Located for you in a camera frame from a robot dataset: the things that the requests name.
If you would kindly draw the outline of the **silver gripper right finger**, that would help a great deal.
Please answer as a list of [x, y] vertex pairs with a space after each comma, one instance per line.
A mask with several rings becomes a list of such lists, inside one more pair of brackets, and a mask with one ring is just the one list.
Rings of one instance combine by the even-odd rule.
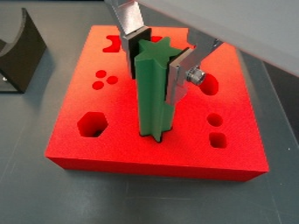
[[187, 41], [194, 48], [186, 48], [168, 65], [166, 102], [172, 106], [186, 96], [186, 83], [195, 86], [203, 83], [202, 61], [223, 44], [218, 38], [194, 28], [188, 30]]

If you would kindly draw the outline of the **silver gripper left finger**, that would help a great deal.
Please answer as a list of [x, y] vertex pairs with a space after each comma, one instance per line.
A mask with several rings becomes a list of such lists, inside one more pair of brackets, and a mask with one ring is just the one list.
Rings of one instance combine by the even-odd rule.
[[104, 0], [120, 32], [122, 47], [126, 51], [128, 72], [136, 78], [135, 57], [139, 54], [139, 40], [150, 40], [152, 29], [146, 26], [136, 0]]

